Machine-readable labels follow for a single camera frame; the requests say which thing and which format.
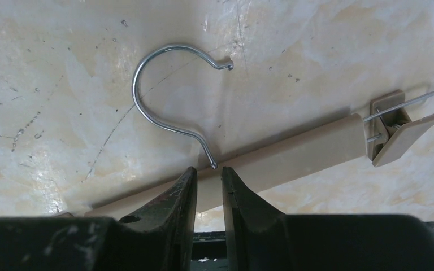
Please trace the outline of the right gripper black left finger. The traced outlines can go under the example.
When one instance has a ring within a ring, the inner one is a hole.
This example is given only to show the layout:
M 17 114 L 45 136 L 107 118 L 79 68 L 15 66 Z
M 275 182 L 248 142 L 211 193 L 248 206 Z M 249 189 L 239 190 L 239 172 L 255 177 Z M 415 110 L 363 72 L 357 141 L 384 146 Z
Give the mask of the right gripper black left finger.
M 0 270 L 189 270 L 197 172 L 119 220 L 0 217 Z

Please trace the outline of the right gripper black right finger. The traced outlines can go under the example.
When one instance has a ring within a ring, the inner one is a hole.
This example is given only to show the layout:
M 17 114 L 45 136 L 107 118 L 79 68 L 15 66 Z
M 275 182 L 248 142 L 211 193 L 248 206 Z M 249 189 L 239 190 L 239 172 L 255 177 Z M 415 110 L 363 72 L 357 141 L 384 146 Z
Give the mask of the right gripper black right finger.
M 290 215 L 222 169 L 229 270 L 434 270 L 434 236 L 408 215 Z

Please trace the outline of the beige hanger of navy underwear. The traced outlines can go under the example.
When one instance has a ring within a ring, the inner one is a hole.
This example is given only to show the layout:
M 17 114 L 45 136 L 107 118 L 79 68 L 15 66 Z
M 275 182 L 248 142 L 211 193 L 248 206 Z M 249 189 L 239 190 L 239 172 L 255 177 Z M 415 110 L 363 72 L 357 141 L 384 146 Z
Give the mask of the beige hanger of navy underwear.
M 140 74 L 139 97 L 158 121 L 199 133 L 219 167 L 232 167 L 256 192 L 368 155 L 376 164 L 399 158 L 428 129 L 408 121 L 397 139 L 383 118 L 369 115 L 421 92 L 434 75 L 434 57 L 407 51 L 351 52 L 342 48 L 259 52 L 249 72 L 238 42 L 204 57 L 188 44 L 165 46 Z M 98 103 L 99 92 L 120 94 L 132 83 L 137 54 L 105 58 L 98 49 L 68 51 L 66 80 L 78 101 L 69 110 L 66 142 L 80 151 L 68 209 L 76 216 L 123 217 L 169 188 L 177 173 L 198 168 L 198 213 L 222 204 L 220 170 L 196 139 L 150 124 L 130 96 Z

